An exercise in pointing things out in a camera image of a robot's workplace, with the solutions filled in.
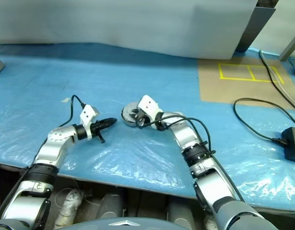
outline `silver robot arm segment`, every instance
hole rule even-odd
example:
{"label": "silver robot arm segment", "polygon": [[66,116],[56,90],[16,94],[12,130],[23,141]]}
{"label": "silver robot arm segment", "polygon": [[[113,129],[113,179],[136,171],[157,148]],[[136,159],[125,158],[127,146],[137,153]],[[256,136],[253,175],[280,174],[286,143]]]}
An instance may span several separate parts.
{"label": "silver robot arm segment", "polygon": [[212,156],[213,152],[206,147],[207,142],[194,132],[182,113],[163,112],[145,95],[139,103],[125,107],[122,118],[133,127],[152,123],[153,129],[171,130],[194,178],[197,198],[202,208],[214,215],[219,230],[277,230],[252,207],[236,200],[235,190]]}
{"label": "silver robot arm segment", "polygon": [[48,216],[54,181],[67,155],[67,150],[78,140],[98,136],[104,142],[100,130],[116,122],[115,118],[95,120],[99,112],[86,104],[80,114],[81,125],[53,129],[27,174],[5,208],[0,229],[42,230]]}

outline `transparent plastic wrap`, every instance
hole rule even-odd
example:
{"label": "transparent plastic wrap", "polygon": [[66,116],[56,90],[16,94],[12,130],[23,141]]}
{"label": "transparent plastic wrap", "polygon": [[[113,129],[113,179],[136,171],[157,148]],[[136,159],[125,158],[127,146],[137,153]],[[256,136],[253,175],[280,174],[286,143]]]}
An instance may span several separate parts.
{"label": "transparent plastic wrap", "polygon": [[[102,131],[104,144],[92,139],[72,147],[60,175],[195,198],[170,131],[131,128],[120,118],[124,106],[148,94],[164,111],[205,122],[216,157],[248,203],[295,210],[295,162],[249,132],[231,104],[199,99],[197,60],[98,44],[4,46],[0,59],[6,64],[0,73],[0,164],[30,165],[48,132],[69,116],[69,103],[61,101],[75,93],[100,111],[99,119],[118,122]],[[76,103],[70,124],[79,123]],[[277,109],[239,105],[238,111],[269,136],[294,126]]]}

